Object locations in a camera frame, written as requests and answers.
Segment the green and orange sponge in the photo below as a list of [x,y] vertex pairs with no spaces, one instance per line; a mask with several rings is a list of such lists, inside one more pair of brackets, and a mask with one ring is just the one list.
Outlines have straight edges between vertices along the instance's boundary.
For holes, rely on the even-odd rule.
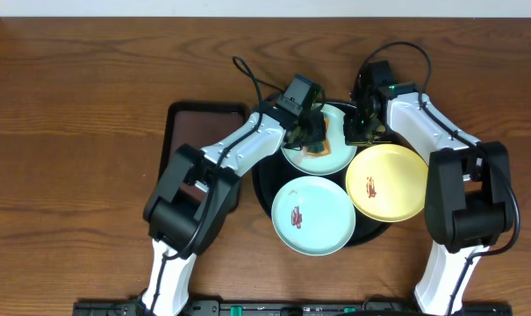
[[312,122],[312,130],[308,134],[308,139],[305,145],[309,155],[324,156],[331,153],[329,142],[327,140],[328,127],[328,118],[323,118],[322,122],[318,119],[315,119]]

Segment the light blue plate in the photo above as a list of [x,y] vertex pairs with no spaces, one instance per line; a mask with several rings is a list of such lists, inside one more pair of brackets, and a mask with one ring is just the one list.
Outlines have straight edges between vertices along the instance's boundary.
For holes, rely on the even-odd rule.
[[293,167],[313,176],[331,175],[346,168],[357,150],[357,147],[349,146],[345,142],[344,111],[326,104],[321,112],[326,123],[326,139],[323,141],[324,150],[321,153],[313,153],[308,147],[300,150],[282,149],[284,158]]
[[271,220],[278,237],[303,255],[330,255],[355,231],[355,208],[347,192],[324,177],[301,176],[275,195]]

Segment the yellow plate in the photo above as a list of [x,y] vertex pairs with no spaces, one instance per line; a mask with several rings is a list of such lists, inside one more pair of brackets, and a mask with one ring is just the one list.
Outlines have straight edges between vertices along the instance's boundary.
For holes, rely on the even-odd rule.
[[427,173],[428,166],[411,149],[376,145],[361,151],[348,165],[345,188],[362,214],[395,223],[423,211]]

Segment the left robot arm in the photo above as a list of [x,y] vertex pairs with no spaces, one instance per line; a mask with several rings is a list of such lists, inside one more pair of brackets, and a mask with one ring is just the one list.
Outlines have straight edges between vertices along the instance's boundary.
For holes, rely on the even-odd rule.
[[263,103],[223,140],[203,148],[178,147],[143,211],[154,250],[149,286],[140,300],[144,314],[177,315],[185,307],[195,260],[218,236],[240,179],[291,140],[320,141],[325,133],[319,106],[293,112]]

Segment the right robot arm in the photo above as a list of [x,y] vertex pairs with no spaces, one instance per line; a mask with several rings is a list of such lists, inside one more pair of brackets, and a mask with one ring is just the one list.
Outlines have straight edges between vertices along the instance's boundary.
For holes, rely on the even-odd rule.
[[359,83],[351,94],[351,144],[379,149],[378,136],[403,138],[428,167],[423,210],[433,246],[414,289],[425,314],[454,315],[477,262],[505,253],[520,233],[520,209],[500,142],[465,133],[413,83]]

